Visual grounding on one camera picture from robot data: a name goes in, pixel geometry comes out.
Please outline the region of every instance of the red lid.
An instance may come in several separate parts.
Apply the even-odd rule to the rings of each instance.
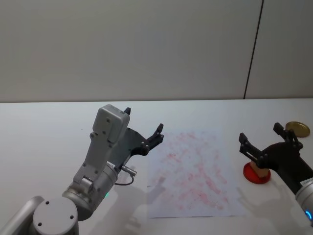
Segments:
[[[255,184],[265,184],[270,179],[270,171],[268,171],[268,175],[266,177],[260,178],[255,171],[250,166],[250,163],[247,163],[244,166],[244,176],[247,180]]]

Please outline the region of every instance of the white paper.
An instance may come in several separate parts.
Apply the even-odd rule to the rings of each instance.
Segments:
[[[149,153],[148,214],[242,215],[236,182],[217,132],[172,132]]]

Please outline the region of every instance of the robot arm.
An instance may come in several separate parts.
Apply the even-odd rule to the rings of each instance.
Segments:
[[[91,143],[73,182],[62,197],[45,201],[29,200],[0,230],[0,235],[79,235],[78,221],[88,219],[116,184],[121,170],[134,181],[136,172],[126,166],[133,155],[147,155],[162,143],[160,124],[148,139],[128,128],[131,109],[121,111],[112,105],[98,110]]]
[[[298,141],[293,130],[284,130],[279,123],[275,123],[274,131],[285,142],[272,144],[263,151],[250,144],[244,133],[241,133],[240,152],[254,161],[259,168],[276,171],[295,194],[297,202],[313,225],[313,170],[300,157],[299,151],[303,144]]]

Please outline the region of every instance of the gold lid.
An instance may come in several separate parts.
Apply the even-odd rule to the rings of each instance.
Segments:
[[[307,137],[310,135],[310,129],[306,124],[298,121],[290,121],[286,124],[286,130],[292,129],[297,137]]]

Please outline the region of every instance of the table surface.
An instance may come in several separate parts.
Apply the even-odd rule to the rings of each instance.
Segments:
[[[89,147],[98,108],[106,102],[0,104],[0,227],[31,197],[58,197],[71,183]],[[132,108],[129,127],[150,136],[164,130],[220,129],[245,216],[147,218],[147,158],[128,163],[138,171],[131,186],[113,187],[82,235],[264,235],[313,234],[294,195],[277,176],[255,185],[243,176],[248,158],[239,153],[244,132],[260,149],[281,141],[272,128],[296,120],[313,127],[313,99],[111,102]],[[300,140],[301,157],[313,166],[312,135]]]

